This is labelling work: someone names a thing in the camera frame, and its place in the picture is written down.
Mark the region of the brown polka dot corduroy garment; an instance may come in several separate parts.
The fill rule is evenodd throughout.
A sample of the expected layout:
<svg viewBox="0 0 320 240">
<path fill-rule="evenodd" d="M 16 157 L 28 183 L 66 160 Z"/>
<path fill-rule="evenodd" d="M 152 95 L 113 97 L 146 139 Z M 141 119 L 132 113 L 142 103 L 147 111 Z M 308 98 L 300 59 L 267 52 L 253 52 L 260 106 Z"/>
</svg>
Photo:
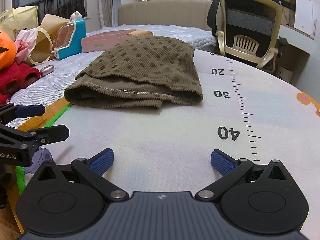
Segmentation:
<svg viewBox="0 0 320 240">
<path fill-rule="evenodd" d="M 190 44 L 163 36 L 136 36 L 103 52 L 64 91 L 65 99 L 92 108 L 161 108 L 168 101 L 203 100 Z"/>
</svg>

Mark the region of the white quilted mattress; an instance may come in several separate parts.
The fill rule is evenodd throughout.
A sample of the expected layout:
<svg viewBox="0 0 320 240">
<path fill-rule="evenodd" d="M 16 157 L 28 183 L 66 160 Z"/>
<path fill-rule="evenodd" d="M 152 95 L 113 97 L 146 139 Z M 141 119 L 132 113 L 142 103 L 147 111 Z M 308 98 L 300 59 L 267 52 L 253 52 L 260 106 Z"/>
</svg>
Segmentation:
<svg viewBox="0 0 320 240">
<path fill-rule="evenodd" d="M 163 36 L 184 41 L 194 47 L 194 64 L 202 87 L 203 100 L 192 106 L 177 105 L 168 101 L 161 108 L 151 107 L 122 107 L 122 108 L 92 108 L 72 105 L 67 115 L 67 124 L 98 127 L 110 126 L 115 129 L 147 129 L 164 127 L 184 127 L 203 125 L 213 120 L 220 107 L 219 100 L 214 95 L 214 79 L 211 74 L 217 57 L 202 51 L 196 43 L 198 38 L 205 40 L 206 45 L 214 42 L 207 31 L 191 28 L 191 35 L 181 34 L 180 27 L 146 26 L 152 36 Z M 40 78 L 29 87 L 19 90 L 11 102 L 17 105 L 52 105 L 64 97 L 64 91 L 74 83 L 75 77 L 104 51 L 80 53 L 63 60 L 52 60 L 55 70 Z"/>
</svg>

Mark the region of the red knitted garment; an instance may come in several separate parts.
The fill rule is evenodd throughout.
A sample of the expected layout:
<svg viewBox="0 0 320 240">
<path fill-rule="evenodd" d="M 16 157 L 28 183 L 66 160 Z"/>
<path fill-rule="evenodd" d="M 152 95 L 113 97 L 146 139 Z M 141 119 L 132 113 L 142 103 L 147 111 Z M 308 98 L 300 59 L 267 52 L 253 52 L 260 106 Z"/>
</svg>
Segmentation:
<svg viewBox="0 0 320 240">
<path fill-rule="evenodd" d="M 10 67 L 1 69 L 1 105 L 10 101 L 20 89 L 25 89 L 40 78 L 37 68 L 14 62 Z"/>
</svg>

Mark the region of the small pink oval device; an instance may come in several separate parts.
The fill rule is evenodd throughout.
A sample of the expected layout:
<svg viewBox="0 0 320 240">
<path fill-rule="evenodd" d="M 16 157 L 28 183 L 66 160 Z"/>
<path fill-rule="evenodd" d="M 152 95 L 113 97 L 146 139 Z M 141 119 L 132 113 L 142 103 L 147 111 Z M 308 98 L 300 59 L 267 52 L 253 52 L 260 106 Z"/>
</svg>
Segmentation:
<svg viewBox="0 0 320 240">
<path fill-rule="evenodd" d="M 40 70 L 40 74 L 42 77 L 45 77 L 46 75 L 51 74 L 53 71 L 55 70 L 54 66 L 51 65 L 47 65 L 44 66 L 41 70 Z"/>
</svg>

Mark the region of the white height chart play mat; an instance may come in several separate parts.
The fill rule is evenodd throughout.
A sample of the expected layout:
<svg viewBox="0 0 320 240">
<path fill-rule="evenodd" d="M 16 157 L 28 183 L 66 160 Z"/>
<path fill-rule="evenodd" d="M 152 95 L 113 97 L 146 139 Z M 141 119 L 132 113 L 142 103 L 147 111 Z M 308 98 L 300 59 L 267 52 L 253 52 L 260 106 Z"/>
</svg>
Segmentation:
<svg viewBox="0 0 320 240">
<path fill-rule="evenodd" d="M 319 239 L 319 103 L 289 83 L 215 55 L 220 107 L 203 125 L 119 130 L 57 125 L 69 137 L 47 148 L 17 204 L 22 239 Z M 71 169 L 114 152 L 103 175 L 129 194 L 106 201 Z M 195 194 L 221 178 L 219 149 L 253 170 L 216 201 Z"/>
</svg>

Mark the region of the orange pumpkin plush costume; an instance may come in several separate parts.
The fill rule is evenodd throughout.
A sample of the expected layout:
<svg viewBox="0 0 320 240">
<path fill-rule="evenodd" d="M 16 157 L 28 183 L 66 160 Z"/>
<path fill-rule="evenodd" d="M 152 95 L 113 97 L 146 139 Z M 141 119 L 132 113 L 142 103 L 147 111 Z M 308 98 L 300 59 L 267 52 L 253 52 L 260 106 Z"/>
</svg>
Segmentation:
<svg viewBox="0 0 320 240">
<path fill-rule="evenodd" d="M 0 33 L 0 68 L 10 67 L 15 59 L 17 49 L 10 36 L 3 30 Z"/>
</svg>

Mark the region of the brown kraft paper bag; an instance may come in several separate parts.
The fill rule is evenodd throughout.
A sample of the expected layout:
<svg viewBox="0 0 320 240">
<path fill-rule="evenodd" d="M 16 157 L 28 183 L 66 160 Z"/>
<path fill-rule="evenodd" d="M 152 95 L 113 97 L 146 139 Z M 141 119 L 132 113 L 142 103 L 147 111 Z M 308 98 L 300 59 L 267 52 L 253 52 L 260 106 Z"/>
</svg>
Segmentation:
<svg viewBox="0 0 320 240">
<path fill-rule="evenodd" d="M 36 66 L 49 61 L 53 57 L 57 31 L 68 22 L 66 18 L 46 14 L 37 27 L 36 44 L 27 57 L 27 63 Z"/>
</svg>

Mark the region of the pink white clothing pile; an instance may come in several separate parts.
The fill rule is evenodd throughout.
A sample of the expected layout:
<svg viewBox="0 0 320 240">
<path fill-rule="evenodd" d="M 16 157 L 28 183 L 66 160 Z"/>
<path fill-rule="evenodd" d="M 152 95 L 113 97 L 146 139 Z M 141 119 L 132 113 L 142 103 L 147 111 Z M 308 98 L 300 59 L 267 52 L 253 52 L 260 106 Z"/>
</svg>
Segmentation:
<svg viewBox="0 0 320 240">
<path fill-rule="evenodd" d="M 17 49 L 17 53 L 15 56 L 15 61 L 17 64 L 26 61 L 28 56 L 35 48 L 38 31 L 39 28 L 33 28 L 29 30 L 21 30 L 18 33 L 16 41 L 14 42 Z"/>
</svg>

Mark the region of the blue white toy case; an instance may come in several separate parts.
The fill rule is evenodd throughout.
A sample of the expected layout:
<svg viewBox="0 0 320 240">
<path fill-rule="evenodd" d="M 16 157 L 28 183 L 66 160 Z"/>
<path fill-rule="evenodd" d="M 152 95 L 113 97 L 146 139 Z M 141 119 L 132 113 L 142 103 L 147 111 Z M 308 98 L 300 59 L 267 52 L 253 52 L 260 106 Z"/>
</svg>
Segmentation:
<svg viewBox="0 0 320 240">
<path fill-rule="evenodd" d="M 73 20 L 62 26 L 57 32 L 53 54 L 62 60 L 82 52 L 81 41 L 87 36 L 86 24 L 83 19 Z"/>
</svg>

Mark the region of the yellow tote bag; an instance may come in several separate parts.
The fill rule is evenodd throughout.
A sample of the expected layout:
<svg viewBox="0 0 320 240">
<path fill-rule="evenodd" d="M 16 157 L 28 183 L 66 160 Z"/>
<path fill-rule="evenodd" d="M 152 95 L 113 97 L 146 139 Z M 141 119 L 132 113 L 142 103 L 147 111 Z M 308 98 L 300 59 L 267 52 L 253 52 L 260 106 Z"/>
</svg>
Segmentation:
<svg viewBox="0 0 320 240">
<path fill-rule="evenodd" d="M 15 41 L 21 30 L 29 30 L 38 26 L 38 7 L 26 6 L 12 8 L 1 13 L 1 30 Z"/>
</svg>

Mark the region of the pink rectangular gift box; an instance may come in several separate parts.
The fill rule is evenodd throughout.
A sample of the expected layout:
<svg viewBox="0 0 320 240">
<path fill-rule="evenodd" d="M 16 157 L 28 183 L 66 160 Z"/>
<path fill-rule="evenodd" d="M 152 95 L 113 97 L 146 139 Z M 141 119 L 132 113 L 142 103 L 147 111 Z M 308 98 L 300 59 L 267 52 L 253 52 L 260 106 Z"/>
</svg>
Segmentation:
<svg viewBox="0 0 320 240">
<path fill-rule="evenodd" d="M 107 31 L 81 39 L 83 53 L 106 51 L 130 38 L 134 29 Z"/>
</svg>

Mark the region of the beige black office chair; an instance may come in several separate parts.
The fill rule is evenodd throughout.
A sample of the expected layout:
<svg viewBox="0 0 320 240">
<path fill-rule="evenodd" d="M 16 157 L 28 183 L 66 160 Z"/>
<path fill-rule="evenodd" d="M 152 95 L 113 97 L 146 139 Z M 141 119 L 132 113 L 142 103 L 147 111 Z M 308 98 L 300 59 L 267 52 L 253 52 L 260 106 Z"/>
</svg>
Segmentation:
<svg viewBox="0 0 320 240">
<path fill-rule="evenodd" d="M 220 55 L 274 73 L 287 45 L 279 36 L 282 15 L 282 6 L 272 0 L 213 0 L 207 25 Z"/>
</svg>

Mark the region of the white curtain right of window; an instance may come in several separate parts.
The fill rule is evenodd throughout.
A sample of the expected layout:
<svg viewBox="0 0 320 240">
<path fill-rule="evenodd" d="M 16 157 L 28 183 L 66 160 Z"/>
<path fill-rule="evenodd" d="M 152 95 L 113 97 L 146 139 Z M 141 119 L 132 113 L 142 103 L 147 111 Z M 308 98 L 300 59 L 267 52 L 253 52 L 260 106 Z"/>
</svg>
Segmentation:
<svg viewBox="0 0 320 240">
<path fill-rule="evenodd" d="M 118 7 L 121 0 L 98 0 L 99 22 L 101 27 L 118 25 Z"/>
</svg>

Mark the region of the beige upholstered bed headboard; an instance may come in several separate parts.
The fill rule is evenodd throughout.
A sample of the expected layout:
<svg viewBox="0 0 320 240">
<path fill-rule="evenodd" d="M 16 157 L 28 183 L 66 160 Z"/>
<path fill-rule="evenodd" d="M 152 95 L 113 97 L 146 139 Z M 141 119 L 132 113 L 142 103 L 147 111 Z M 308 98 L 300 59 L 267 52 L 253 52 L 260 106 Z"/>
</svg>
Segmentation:
<svg viewBox="0 0 320 240">
<path fill-rule="evenodd" d="M 210 31 L 210 0 L 150 0 L 118 7 L 119 25 L 176 25 Z"/>
</svg>

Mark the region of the white box on desk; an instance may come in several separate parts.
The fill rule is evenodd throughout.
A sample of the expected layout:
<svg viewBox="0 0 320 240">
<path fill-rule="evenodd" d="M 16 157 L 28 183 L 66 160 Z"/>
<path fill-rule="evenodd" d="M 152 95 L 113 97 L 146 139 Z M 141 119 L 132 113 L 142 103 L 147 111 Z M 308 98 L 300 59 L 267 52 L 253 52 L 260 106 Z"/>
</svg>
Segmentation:
<svg viewBox="0 0 320 240">
<path fill-rule="evenodd" d="M 294 28 L 311 35 L 313 32 L 313 2 L 296 0 Z"/>
</svg>

